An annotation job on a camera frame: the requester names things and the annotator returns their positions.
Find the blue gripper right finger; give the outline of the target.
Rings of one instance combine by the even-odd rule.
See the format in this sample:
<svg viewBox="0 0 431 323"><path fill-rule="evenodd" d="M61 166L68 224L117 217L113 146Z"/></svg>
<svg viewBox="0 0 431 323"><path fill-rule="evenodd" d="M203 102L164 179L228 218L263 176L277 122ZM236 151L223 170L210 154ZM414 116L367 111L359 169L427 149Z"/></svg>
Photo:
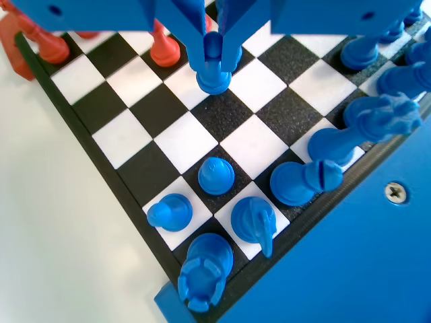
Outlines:
<svg viewBox="0 0 431 323"><path fill-rule="evenodd" d="M238 49L270 18L270 1L217 1L223 72L236 68Z"/></svg>

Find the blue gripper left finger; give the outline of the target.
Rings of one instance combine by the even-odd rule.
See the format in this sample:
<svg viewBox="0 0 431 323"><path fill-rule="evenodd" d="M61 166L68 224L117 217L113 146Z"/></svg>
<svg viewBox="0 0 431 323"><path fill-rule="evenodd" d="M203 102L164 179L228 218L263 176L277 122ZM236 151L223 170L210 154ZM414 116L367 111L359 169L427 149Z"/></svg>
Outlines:
<svg viewBox="0 0 431 323"><path fill-rule="evenodd" d="M202 71L205 67L205 2L157 0L156 19L185 46L192 70Z"/></svg>

